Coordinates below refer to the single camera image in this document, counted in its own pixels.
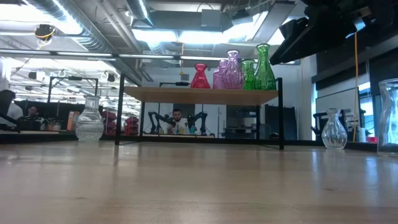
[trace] person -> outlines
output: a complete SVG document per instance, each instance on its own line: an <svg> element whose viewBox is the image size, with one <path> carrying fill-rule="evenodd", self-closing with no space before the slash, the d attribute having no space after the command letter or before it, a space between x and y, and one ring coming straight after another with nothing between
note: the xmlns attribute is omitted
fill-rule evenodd
<svg viewBox="0 0 398 224"><path fill-rule="evenodd" d="M186 118L182 118L180 109L173 110L173 120L175 125L169 124L167 134L189 134L188 121Z"/></svg>
<svg viewBox="0 0 398 224"><path fill-rule="evenodd" d="M12 94L12 100L14 100L16 98L16 95L13 91L11 90L3 90L3 91L9 91ZM22 111L22 109L17 106L15 103L10 103L9 107L8 107L8 112L7 112L7 116L17 120L18 118L22 117L24 115L24 112ZM6 124L7 126L15 126L15 124L5 120L4 118L0 118L0 124Z"/></svg>

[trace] pink glass vase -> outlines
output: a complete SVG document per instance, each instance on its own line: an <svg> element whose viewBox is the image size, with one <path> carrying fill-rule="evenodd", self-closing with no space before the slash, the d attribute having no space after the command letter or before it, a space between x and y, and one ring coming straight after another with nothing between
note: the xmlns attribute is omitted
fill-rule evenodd
<svg viewBox="0 0 398 224"><path fill-rule="evenodd" d="M243 89L244 75L241 66L238 63L238 50L229 50L228 64L223 78L223 88L225 89Z"/></svg>
<svg viewBox="0 0 398 224"><path fill-rule="evenodd" d="M207 81L205 70L207 65L205 64L196 64L195 69L197 70L195 77L191 82L191 88L210 88L210 84Z"/></svg>
<svg viewBox="0 0 398 224"><path fill-rule="evenodd" d="M220 65L216 68L213 74L213 89L223 88L223 77L225 75L227 64L228 60L226 59L220 60Z"/></svg>

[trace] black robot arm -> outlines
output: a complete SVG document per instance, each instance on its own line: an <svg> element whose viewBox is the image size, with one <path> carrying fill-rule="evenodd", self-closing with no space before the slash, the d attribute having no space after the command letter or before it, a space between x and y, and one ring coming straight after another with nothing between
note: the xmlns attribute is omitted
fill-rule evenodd
<svg viewBox="0 0 398 224"><path fill-rule="evenodd" d="M155 116L157 125L155 126L153 115ZM152 127L150 128L150 133L151 134L159 134L159 129L160 129L160 123L159 120L166 122L167 124L175 125L175 121L173 118L170 118L168 115L166 116L161 116L160 114L156 113L155 111L150 111L148 112L148 116L150 119L150 123Z"/></svg>
<svg viewBox="0 0 398 224"><path fill-rule="evenodd" d="M195 121L197 121L199 118L201 118L200 134L202 136L206 136L206 117L207 117L207 114L204 112L199 112L195 116L189 115L187 118L188 128L191 129L191 127L195 125Z"/></svg>

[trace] clear glass vase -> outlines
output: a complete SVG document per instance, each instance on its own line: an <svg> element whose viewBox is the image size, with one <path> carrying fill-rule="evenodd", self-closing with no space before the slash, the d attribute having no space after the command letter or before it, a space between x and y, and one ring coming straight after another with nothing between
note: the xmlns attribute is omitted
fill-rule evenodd
<svg viewBox="0 0 398 224"><path fill-rule="evenodd" d="M216 68L213 73L213 89L222 89L223 87L223 77L225 75L226 66L228 64L228 60L221 59L220 65Z"/></svg>
<svg viewBox="0 0 398 224"><path fill-rule="evenodd" d="M242 71L244 74L244 90L254 89L254 61L245 60L242 62Z"/></svg>
<svg viewBox="0 0 398 224"><path fill-rule="evenodd" d="M198 63L195 65L195 69L197 70L193 80L191 82L191 88L210 88L210 84L207 81L205 70L207 65Z"/></svg>
<svg viewBox="0 0 398 224"><path fill-rule="evenodd" d="M398 156L398 78L379 82L382 111L377 153Z"/></svg>
<svg viewBox="0 0 398 224"><path fill-rule="evenodd" d="M258 63L256 74L254 75L254 89L256 90L276 90L275 76L268 60L269 44L257 46Z"/></svg>
<svg viewBox="0 0 398 224"><path fill-rule="evenodd" d="M330 108L326 110L326 113L329 120L323 128L322 141L328 149L344 149L347 143L347 132L338 119L340 110Z"/></svg>
<svg viewBox="0 0 398 224"><path fill-rule="evenodd" d="M99 96L86 96L85 110L79 116L76 136L79 141L98 141L103 134L103 119L98 109Z"/></svg>
<svg viewBox="0 0 398 224"><path fill-rule="evenodd" d="M244 75L238 62L239 51L229 50L228 64L223 78L223 87L225 89L243 89Z"/></svg>

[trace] green glass bottle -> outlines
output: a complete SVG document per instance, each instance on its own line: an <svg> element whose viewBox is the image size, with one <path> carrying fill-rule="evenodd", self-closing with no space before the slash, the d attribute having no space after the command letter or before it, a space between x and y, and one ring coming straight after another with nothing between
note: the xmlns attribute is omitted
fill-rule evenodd
<svg viewBox="0 0 398 224"><path fill-rule="evenodd" d="M242 71L244 74L244 90L254 89L254 61L245 60L242 62Z"/></svg>
<svg viewBox="0 0 398 224"><path fill-rule="evenodd" d="M276 90L275 76L272 72L271 65L268 60L269 44L260 44L257 46L259 61L257 71L254 76L255 90Z"/></svg>

